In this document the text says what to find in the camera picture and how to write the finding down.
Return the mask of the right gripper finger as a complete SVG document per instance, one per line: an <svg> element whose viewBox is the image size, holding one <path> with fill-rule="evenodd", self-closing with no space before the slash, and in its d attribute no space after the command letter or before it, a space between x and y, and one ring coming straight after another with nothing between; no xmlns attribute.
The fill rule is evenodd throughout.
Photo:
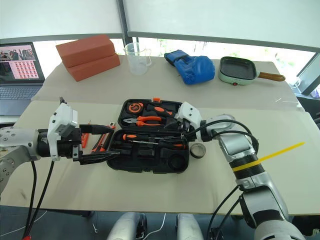
<svg viewBox="0 0 320 240"><path fill-rule="evenodd" d="M180 137L184 137L187 133L187 129L185 126L176 126L173 130Z"/></svg>
<svg viewBox="0 0 320 240"><path fill-rule="evenodd" d="M180 127L180 122L176 118L166 118L165 129L178 129Z"/></svg>

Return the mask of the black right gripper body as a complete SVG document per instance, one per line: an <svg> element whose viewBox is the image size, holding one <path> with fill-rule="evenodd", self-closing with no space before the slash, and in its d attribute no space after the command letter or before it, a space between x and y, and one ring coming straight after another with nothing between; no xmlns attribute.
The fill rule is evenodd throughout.
<svg viewBox="0 0 320 240"><path fill-rule="evenodd" d="M191 134L193 131L193 126L188 120L178 119L176 123L177 129L182 137L193 137L193 134Z"/></svg>

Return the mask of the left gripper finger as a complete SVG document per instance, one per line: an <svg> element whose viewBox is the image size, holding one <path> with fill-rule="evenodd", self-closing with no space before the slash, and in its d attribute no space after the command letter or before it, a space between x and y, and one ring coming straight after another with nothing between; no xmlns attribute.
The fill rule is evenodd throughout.
<svg viewBox="0 0 320 240"><path fill-rule="evenodd" d="M99 124L80 124L80 134L92 134L92 135L103 135L113 133L115 130L106 125Z"/></svg>
<svg viewBox="0 0 320 240"><path fill-rule="evenodd" d="M90 165L102 163L105 161L112 160L120 155L119 152L115 151L104 151L104 152L95 152L90 154L82 154L79 157L80 165Z"/></svg>

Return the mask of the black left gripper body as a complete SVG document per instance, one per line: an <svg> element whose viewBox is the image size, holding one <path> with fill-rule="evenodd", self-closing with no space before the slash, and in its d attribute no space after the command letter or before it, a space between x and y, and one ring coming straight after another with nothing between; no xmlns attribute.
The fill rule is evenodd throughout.
<svg viewBox="0 0 320 240"><path fill-rule="evenodd" d="M68 135L62 136L57 141L57 150L60 157L72 159L84 165L83 148L82 148L82 129L74 128Z"/></svg>

